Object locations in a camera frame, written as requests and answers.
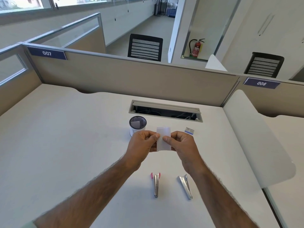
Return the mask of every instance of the fire extinguisher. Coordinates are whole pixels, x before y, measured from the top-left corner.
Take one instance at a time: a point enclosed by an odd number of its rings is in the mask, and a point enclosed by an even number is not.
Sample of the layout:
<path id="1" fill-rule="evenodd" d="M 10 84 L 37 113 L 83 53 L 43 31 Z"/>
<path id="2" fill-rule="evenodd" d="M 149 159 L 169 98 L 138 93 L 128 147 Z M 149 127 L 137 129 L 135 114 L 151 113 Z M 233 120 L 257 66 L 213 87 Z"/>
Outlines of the fire extinguisher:
<path id="1" fill-rule="evenodd" d="M 203 40 L 205 40 L 205 38 L 203 39 L 192 39 L 190 42 L 189 42 L 189 48 L 190 48 L 190 57 L 198 57 L 202 47 L 203 47 L 203 43 L 205 43 Z M 194 45 L 194 48 L 193 50 L 191 51 L 191 42 L 193 41 L 196 41 L 195 45 Z"/>

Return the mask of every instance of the floor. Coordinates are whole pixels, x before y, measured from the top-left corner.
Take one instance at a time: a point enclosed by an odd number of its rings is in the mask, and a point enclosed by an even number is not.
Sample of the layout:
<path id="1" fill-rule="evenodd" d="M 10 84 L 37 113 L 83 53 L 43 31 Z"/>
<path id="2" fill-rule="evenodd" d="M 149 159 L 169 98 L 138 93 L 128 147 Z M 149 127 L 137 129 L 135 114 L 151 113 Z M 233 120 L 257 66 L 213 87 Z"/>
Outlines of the floor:
<path id="1" fill-rule="evenodd" d="M 173 30 L 174 18 L 167 16 L 152 16 L 140 25 L 136 26 L 130 32 L 117 39 L 115 42 L 107 46 L 107 53 L 128 56 L 129 36 L 131 33 L 142 34 L 163 39 L 162 63 L 168 63 L 168 51 Z"/>

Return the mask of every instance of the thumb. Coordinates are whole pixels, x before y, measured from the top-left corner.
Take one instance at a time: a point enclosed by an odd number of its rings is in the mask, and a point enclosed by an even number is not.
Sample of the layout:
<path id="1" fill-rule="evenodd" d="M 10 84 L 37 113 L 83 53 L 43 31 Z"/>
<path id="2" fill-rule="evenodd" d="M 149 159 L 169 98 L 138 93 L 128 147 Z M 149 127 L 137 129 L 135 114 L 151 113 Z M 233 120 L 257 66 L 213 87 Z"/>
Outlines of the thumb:
<path id="1" fill-rule="evenodd" d="M 168 143 L 170 146 L 172 146 L 174 149 L 178 146 L 178 141 L 176 141 L 174 138 L 171 138 L 169 136 L 163 136 L 163 140 Z"/>
<path id="2" fill-rule="evenodd" d="M 156 134 L 153 134 L 152 136 L 150 136 L 149 139 L 146 140 L 146 142 L 152 146 L 156 141 L 157 139 L 159 139 L 161 135 L 159 133 L 156 133 Z"/>

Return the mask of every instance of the glass panel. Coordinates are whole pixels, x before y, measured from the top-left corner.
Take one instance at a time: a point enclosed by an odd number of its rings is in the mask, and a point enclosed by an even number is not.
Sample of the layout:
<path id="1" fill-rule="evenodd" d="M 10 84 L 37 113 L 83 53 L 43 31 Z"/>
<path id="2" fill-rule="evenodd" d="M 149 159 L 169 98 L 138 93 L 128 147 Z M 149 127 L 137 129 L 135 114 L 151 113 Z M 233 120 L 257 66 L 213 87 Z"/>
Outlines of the glass panel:
<path id="1" fill-rule="evenodd" d="M 0 61 L 0 82 L 24 69 L 17 55 Z"/>
<path id="2" fill-rule="evenodd" d="M 87 33 L 91 29 L 98 26 L 98 19 L 94 18 L 82 25 L 79 25 L 71 30 L 68 30 L 55 38 L 52 38 L 46 42 L 43 42 L 42 45 L 56 46 L 56 47 L 64 47 L 70 42 L 74 41 L 76 38 L 81 35 Z"/>
<path id="3" fill-rule="evenodd" d="M 107 2 L 107 0 L 53 0 L 55 4 L 60 6 L 79 5 L 97 2 Z"/>
<path id="4" fill-rule="evenodd" d="M 199 0 L 197 10 L 192 17 L 192 25 L 189 27 L 189 37 L 184 46 L 184 58 L 195 60 L 208 60 L 210 55 L 216 53 L 221 38 L 230 25 L 237 6 L 241 0 Z M 196 40 L 203 39 L 200 50 L 193 55 Z"/>
<path id="5" fill-rule="evenodd" d="M 0 0 L 0 14 L 42 8 L 41 0 Z"/>

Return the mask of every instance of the black chair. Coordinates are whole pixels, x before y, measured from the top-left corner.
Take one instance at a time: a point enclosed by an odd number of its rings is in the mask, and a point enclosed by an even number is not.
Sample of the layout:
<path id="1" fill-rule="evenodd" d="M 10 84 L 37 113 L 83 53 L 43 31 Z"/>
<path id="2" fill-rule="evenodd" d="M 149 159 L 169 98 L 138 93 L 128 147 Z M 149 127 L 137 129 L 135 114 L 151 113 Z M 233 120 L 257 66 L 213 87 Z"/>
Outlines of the black chair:
<path id="1" fill-rule="evenodd" d="M 163 39 L 140 34 L 130 34 L 128 57 L 161 61 Z"/>
<path id="2" fill-rule="evenodd" d="M 253 52 L 251 60 L 245 70 L 245 74 L 277 77 L 284 62 L 284 57 Z"/>

